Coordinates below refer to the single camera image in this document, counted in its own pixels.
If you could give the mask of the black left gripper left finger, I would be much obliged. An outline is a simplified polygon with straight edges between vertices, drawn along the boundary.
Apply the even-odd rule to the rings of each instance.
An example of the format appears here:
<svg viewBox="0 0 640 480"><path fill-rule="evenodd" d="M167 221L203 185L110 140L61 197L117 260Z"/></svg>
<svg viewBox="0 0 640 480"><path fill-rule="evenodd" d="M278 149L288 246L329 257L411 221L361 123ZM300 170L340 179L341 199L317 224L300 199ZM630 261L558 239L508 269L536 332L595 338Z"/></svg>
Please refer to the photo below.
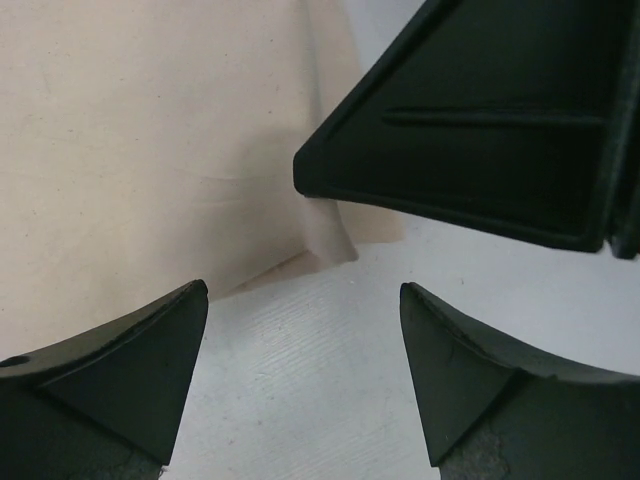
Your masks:
<svg viewBox="0 0 640 480"><path fill-rule="evenodd" d="M4 479L157 479L208 314L204 281L1 362Z"/></svg>

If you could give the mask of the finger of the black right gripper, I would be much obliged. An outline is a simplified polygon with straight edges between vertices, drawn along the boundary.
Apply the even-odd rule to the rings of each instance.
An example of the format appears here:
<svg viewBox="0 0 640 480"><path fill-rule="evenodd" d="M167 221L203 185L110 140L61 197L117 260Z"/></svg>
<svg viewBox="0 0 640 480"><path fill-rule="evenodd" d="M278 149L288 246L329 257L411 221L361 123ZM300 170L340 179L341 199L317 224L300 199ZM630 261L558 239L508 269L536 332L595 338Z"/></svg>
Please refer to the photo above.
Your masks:
<svg viewBox="0 0 640 480"><path fill-rule="evenodd" d="M307 197L637 257L638 3L423 3L293 178Z"/></svg>

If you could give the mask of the beige cloth wrap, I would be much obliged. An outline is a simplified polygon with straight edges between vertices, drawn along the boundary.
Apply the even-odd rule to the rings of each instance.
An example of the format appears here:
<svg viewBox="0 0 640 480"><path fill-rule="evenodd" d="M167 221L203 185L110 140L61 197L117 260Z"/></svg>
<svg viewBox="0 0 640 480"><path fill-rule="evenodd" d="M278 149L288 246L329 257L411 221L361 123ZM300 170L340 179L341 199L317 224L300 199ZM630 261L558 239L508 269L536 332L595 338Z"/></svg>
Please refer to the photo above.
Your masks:
<svg viewBox="0 0 640 480"><path fill-rule="evenodd" d="M340 1L3 2L2 355L401 239L395 213L293 186L360 76Z"/></svg>

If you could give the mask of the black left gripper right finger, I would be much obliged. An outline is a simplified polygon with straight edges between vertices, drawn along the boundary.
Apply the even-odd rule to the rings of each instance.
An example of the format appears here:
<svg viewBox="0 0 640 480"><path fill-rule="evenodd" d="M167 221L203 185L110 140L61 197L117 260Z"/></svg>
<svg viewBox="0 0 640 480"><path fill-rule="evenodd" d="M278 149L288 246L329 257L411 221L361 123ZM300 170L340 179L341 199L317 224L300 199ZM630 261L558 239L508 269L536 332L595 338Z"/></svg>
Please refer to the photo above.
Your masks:
<svg viewBox="0 0 640 480"><path fill-rule="evenodd" d="M415 283L400 323L430 464L444 479L635 479L639 380L545 352Z"/></svg>

